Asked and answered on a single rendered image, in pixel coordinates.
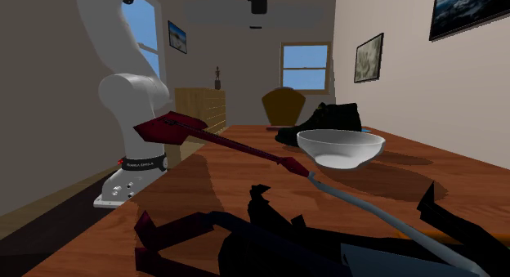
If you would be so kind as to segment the dark red shovel-shaped tool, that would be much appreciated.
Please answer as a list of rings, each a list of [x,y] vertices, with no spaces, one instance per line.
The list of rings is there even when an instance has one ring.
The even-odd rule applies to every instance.
[[[134,127],[140,137],[147,142],[182,145],[189,137],[196,137],[203,141],[209,141],[233,150],[238,150],[263,159],[270,160],[285,167],[289,172],[306,178],[314,176],[292,157],[279,157],[248,145],[227,139],[223,136],[205,131],[207,124],[197,118],[193,118],[174,111],[169,111],[160,117],[141,123]]]

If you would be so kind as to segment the grey-green wall picture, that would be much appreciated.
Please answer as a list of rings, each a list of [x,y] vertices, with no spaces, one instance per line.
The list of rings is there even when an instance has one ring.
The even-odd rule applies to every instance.
[[[371,38],[356,48],[354,83],[365,83],[380,78],[384,33]]]

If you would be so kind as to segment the brown chair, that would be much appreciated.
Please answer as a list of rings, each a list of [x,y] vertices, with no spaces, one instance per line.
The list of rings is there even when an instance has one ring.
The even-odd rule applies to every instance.
[[[290,87],[278,87],[262,98],[271,126],[293,127],[305,104],[306,97]]]

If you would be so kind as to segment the large dark blue wall picture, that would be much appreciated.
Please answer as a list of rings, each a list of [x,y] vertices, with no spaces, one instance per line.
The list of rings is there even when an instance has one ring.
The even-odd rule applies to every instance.
[[[434,0],[429,40],[510,14],[510,0]]]

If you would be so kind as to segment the white bowl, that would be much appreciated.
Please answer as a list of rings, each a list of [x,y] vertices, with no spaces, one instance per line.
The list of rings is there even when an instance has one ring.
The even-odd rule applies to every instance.
[[[386,140],[367,132],[315,129],[299,132],[297,143],[320,166],[351,170],[380,155]]]

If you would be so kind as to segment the black angular object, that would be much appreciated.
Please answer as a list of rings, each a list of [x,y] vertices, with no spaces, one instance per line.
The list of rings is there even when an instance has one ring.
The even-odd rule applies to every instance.
[[[248,221],[227,212],[196,212],[156,226],[147,212],[134,230],[142,245],[136,269],[154,277],[479,277],[442,261],[410,237],[374,238],[309,227],[302,217],[287,221],[263,198],[265,185],[250,190]],[[453,238],[444,244],[474,261],[490,277],[510,277],[510,245],[434,201],[429,187],[418,204],[420,218]],[[229,234],[217,256],[218,273],[160,255],[173,245],[220,226]]]

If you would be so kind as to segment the wood-framed window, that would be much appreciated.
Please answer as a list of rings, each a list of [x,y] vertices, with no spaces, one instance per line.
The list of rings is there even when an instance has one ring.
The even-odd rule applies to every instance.
[[[282,42],[280,86],[304,95],[328,95],[331,51],[331,42]]]

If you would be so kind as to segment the small blue wall picture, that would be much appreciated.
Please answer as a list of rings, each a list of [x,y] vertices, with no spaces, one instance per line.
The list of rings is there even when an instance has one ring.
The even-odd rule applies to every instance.
[[[180,28],[178,28],[176,25],[174,25],[171,21],[168,21],[168,35],[170,46],[186,54],[187,53],[186,33]]]

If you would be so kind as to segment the black shoe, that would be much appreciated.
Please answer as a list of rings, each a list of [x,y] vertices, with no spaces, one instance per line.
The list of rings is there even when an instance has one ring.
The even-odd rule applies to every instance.
[[[315,129],[361,132],[362,125],[357,104],[326,105],[321,102],[306,122],[294,127],[281,128],[276,134],[275,140],[284,145],[298,147],[297,134]]]

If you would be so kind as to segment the tall window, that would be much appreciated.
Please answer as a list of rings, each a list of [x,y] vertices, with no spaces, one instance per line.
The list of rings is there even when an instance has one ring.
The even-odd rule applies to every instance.
[[[162,82],[166,82],[161,7],[157,0],[134,0],[122,11],[142,55]]]

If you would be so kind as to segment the wooden chest of drawers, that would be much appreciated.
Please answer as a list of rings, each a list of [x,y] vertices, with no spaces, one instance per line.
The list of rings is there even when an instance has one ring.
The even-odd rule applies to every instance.
[[[226,128],[226,93],[221,89],[220,69],[215,70],[214,88],[175,89],[176,112],[204,121],[207,132],[218,134]]]

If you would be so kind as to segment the grey curved rod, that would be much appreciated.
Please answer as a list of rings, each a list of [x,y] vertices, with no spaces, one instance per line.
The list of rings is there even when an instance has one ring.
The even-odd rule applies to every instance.
[[[425,234],[419,232],[412,226],[409,226],[405,222],[400,219],[394,217],[393,215],[383,211],[381,208],[374,206],[371,203],[368,203],[362,199],[358,199],[355,196],[347,194],[341,190],[337,190],[331,186],[328,186],[320,181],[315,179],[315,173],[309,172],[307,179],[318,189],[326,194],[332,195],[338,199],[341,199],[345,202],[348,202],[358,208],[365,210],[366,212],[370,212],[374,214],[376,217],[385,221],[388,225],[394,227],[407,237],[410,237],[414,242],[418,243],[420,246],[439,257],[442,261],[447,262],[448,264],[455,266],[460,269],[468,270],[479,277],[490,277],[490,275],[485,272],[479,265],[477,265],[474,261],[460,255],[454,250],[446,247],[445,245],[435,241],[434,239],[427,237]]]

